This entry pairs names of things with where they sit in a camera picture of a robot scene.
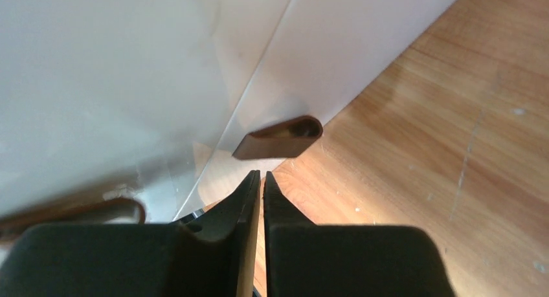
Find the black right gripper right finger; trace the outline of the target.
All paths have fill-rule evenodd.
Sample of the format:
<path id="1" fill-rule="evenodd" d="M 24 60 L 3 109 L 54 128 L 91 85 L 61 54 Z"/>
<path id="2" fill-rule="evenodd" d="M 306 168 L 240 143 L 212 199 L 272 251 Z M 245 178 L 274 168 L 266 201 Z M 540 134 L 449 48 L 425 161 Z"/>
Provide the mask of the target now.
<path id="1" fill-rule="evenodd" d="M 433 240 L 414 226 L 317 225 L 267 172 L 269 296 L 454 296 Z"/>

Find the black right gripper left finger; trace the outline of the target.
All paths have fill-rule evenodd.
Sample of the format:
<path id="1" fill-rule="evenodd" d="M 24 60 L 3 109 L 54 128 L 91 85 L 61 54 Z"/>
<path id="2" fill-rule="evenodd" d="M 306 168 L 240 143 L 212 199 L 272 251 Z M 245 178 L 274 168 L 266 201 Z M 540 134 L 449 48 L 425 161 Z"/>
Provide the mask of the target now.
<path id="1" fill-rule="evenodd" d="M 2 296 L 251 296 L 260 172 L 189 223 L 49 223 L 1 266 Z"/>

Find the brown drawer handle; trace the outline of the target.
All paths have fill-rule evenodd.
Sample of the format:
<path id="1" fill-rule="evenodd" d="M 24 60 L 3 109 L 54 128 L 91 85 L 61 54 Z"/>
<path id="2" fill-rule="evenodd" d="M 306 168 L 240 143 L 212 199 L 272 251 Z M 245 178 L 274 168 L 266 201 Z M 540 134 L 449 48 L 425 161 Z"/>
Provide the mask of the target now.
<path id="1" fill-rule="evenodd" d="M 118 197 L 86 204 L 58 204 L 1 218 L 1 245 L 15 242 L 26 230 L 47 223 L 143 224 L 146 209 L 134 199 Z"/>
<path id="2" fill-rule="evenodd" d="M 298 116 L 247 133 L 232 156 L 238 160 L 296 158 L 323 132 L 322 123 L 314 116 Z"/>

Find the brown bottom drawer handle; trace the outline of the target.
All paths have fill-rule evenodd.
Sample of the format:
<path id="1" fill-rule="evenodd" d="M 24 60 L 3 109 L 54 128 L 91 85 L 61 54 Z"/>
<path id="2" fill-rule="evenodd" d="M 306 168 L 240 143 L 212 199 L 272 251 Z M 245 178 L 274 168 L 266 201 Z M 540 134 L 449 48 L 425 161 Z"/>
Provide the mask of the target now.
<path id="1" fill-rule="evenodd" d="M 298 116 L 247 133 L 232 156 L 238 160 L 296 158 L 323 132 L 322 123 L 314 116 Z"/>

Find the white drawer organizer box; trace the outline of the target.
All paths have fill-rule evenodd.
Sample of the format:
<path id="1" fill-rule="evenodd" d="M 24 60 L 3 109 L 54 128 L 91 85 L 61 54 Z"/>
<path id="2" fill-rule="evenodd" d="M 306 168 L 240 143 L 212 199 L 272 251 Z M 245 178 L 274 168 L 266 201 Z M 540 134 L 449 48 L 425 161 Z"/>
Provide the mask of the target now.
<path id="1" fill-rule="evenodd" d="M 1 214 L 97 186 L 170 221 L 329 122 L 456 0 L 1 0 Z"/>

